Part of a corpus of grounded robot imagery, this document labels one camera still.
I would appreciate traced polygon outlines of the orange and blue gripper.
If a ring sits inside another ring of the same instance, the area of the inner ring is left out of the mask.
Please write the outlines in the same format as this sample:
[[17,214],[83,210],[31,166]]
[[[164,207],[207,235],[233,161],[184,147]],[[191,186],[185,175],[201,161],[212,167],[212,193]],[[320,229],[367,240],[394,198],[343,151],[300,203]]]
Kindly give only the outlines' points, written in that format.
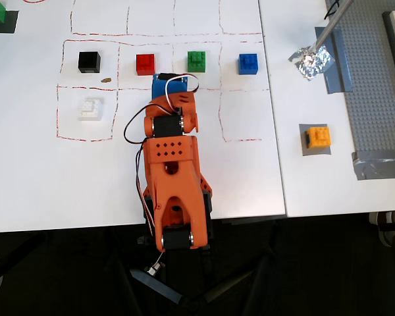
[[152,134],[188,134],[197,131],[196,89],[188,90],[189,74],[160,73],[153,76]]

